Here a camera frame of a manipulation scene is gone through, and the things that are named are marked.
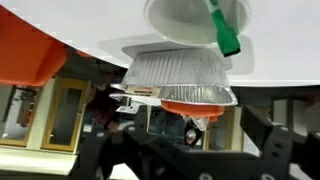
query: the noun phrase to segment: green tool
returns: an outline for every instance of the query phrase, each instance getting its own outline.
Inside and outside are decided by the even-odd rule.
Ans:
[[[217,28],[217,42],[224,57],[241,52],[237,34],[224,19],[217,0],[205,0]]]

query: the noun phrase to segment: window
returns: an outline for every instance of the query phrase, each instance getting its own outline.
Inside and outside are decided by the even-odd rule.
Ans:
[[[27,145],[39,88],[0,85],[0,144]]]
[[[160,136],[173,144],[184,144],[185,122],[182,116],[170,113],[161,107],[151,107],[149,134]]]
[[[88,83],[57,78],[42,148],[72,152],[76,146]]]

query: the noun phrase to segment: orange surface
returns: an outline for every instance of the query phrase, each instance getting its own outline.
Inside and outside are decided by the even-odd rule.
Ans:
[[[223,106],[194,105],[170,101],[161,101],[161,105],[165,110],[176,114],[193,117],[210,117],[210,122],[217,121],[217,117],[224,113]]]
[[[78,53],[80,56],[82,56],[82,57],[92,57],[91,55],[89,55],[89,54],[87,54],[87,53],[84,53],[84,52],[82,52],[82,51],[79,51],[79,50],[77,50],[77,53]]]
[[[0,83],[42,86],[66,61],[64,44],[0,6]]]

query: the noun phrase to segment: black metal frame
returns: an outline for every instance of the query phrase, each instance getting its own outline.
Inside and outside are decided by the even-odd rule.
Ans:
[[[296,163],[311,178],[320,179],[320,136],[310,133],[303,138],[284,126],[273,126],[251,107],[243,108],[241,127],[260,149],[261,157],[241,152],[181,151],[164,139],[147,134],[143,117],[137,117],[140,119],[136,119],[135,126],[102,138],[96,147],[92,142],[86,146],[70,178],[95,179],[99,166],[107,178],[114,165],[126,163],[138,178],[145,180],[286,180],[293,179],[289,164]]]

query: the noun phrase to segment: aluminum foil container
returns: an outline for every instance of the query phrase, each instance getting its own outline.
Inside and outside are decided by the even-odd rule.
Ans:
[[[162,87],[159,99],[190,104],[231,106],[237,98],[230,88],[221,86],[170,86]]]
[[[204,49],[180,49],[140,54],[131,64],[121,84],[160,89],[156,98],[207,105],[236,105],[227,81],[221,56]]]

